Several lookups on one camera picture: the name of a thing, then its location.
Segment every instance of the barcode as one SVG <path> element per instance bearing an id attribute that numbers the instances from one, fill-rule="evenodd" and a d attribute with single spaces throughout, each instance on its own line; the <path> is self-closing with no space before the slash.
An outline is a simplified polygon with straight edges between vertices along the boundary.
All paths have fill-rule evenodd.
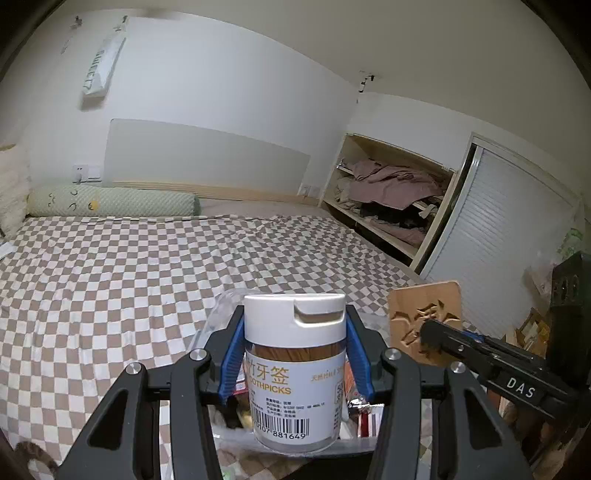
<path id="1" fill-rule="evenodd" d="M 288 434 L 310 434 L 310 419 L 284 419 L 261 412 L 258 408 L 255 411 L 255 425 L 271 432 Z"/>

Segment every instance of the blue gripper pad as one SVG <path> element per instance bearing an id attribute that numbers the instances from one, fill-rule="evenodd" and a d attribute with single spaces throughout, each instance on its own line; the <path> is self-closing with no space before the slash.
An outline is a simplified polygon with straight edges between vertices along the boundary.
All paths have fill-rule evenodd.
<path id="1" fill-rule="evenodd" d="M 234 393 L 236 388 L 236 378 L 240 371 L 240 365 L 244 358 L 244 315 L 240 318 L 236 331 L 230 340 L 228 351 L 222 362 L 220 372 L 220 386 L 217 391 L 220 399 L 226 404 L 228 398 Z"/>
<path id="2" fill-rule="evenodd" d="M 361 393 L 368 402 L 374 399 L 374 387 L 371 383 L 371 366 L 365 350 L 361 344 L 361 339 L 349 317 L 349 312 L 346 313 L 347 319 L 347 357 L 349 358 L 349 365 L 355 377 L 355 384 L 357 390 Z"/>

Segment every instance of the folded clothes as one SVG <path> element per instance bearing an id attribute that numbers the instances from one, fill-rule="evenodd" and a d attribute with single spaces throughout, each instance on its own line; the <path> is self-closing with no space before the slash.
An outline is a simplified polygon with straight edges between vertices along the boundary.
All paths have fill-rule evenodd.
<path id="1" fill-rule="evenodd" d="M 377 222 L 376 220 L 370 220 L 369 223 L 414 247 L 420 247 L 423 240 L 425 240 L 425 234 L 418 228 L 402 228 L 390 223 Z"/>
<path id="2" fill-rule="evenodd" d="M 443 193 L 435 180 L 421 170 L 383 167 L 377 162 L 362 160 L 353 166 L 353 175 L 355 181 L 349 188 L 349 200 L 356 202 L 377 202 L 404 210 L 417 200 Z"/>

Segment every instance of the shelf board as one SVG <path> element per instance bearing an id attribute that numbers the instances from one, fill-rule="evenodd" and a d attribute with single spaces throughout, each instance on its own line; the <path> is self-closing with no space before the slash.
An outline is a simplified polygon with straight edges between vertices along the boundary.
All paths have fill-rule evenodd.
<path id="1" fill-rule="evenodd" d="M 399 238 L 396 238 L 395 236 L 390 235 L 389 233 L 386 233 L 383 230 L 380 230 L 379 228 L 371 225 L 365 219 L 361 218 L 358 215 L 355 215 L 353 212 L 350 212 L 349 210 L 345 210 L 344 208 L 341 207 L 341 205 L 338 204 L 338 202 L 336 200 L 331 200 L 331 199 L 325 198 L 324 202 L 327 203 L 328 205 L 330 205 L 331 207 L 337 209 L 341 213 L 344 213 L 346 216 L 352 218 L 353 220 L 355 220 L 355 222 L 362 225 L 364 228 L 366 228 L 370 232 L 374 233 L 375 235 L 380 237 L 382 240 L 386 240 L 390 245 L 393 245 L 394 247 L 396 247 L 398 250 L 400 250 L 407 257 L 414 259 L 415 255 L 417 254 L 418 248 L 415 248 L 412 245 L 409 245 L 408 243 L 403 242 Z"/>

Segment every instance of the bed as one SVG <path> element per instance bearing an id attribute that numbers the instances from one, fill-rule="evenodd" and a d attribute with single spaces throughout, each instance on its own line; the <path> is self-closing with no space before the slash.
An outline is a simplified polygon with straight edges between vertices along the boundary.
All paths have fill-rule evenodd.
<path id="1" fill-rule="evenodd" d="M 385 316 L 387 292 L 419 281 L 323 210 L 205 201 L 203 212 L 25 221 L 17 251 L 0 261 L 0 428 L 12 445 L 32 439 L 63 460 L 125 365 L 179 359 L 225 290 L 341 291 L 360 312 Z M 163 478 L 168 418 L 163 405 Z M 238 479 L 301 465 L 219 455 Z"/>

